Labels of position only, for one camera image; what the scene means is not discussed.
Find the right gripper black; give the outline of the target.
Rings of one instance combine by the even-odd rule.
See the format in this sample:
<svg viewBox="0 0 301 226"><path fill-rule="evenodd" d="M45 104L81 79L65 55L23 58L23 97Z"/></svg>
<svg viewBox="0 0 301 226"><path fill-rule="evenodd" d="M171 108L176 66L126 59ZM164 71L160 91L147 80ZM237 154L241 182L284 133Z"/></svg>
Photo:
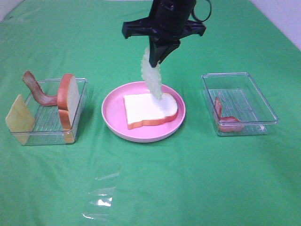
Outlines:
<svg viewBox="0 0 301 226"><path fill-rule="evenodd" d="M124 22L122 34L127 39L131 36L149 36L149 63L152 68L161 64L181 42L177 41L164 45L161 39L172 41L198 34L202 36L206 30L202 22L192 21L185 17L145 17L138 20Z"/></svg>

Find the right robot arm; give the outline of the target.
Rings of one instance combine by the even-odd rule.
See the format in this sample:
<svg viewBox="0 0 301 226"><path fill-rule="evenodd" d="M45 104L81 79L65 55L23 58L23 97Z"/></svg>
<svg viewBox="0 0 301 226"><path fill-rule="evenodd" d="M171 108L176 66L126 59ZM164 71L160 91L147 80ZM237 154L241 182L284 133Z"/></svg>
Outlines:
<svg viewBox="0 0 301 226"><path fill-rule="evenodd" d="M149 15L124 22L122 33L126 39L131 36L149 37L149 63L155 68L180 46L180 39L204 34L206 27L196 18L195 5L195 0L154 0Z"/></svg>

